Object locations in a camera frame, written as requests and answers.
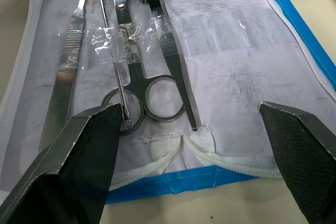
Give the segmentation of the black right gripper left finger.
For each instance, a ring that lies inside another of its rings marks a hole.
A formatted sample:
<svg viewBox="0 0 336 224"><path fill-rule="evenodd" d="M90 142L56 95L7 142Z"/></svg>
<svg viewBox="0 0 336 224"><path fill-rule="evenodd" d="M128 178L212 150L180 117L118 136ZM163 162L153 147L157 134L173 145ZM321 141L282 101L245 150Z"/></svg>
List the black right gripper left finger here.
<svg viewBox="0 0 336 224"><path fill-rule="evenodd" d="M1 223L99 223L120 138L119 104L73 116L1 204Z"/></svg>

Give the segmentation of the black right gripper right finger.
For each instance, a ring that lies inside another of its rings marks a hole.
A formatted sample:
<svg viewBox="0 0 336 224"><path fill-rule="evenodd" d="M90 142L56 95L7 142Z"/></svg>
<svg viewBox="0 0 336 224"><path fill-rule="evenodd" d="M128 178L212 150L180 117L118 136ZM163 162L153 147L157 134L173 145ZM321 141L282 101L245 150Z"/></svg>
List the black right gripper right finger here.
<svg viewBox="0 0 336 224"><path fill-rule="evenodd" d="M308 223L335 223L335 135L314 114L258 106L277 167Z"/></svg>

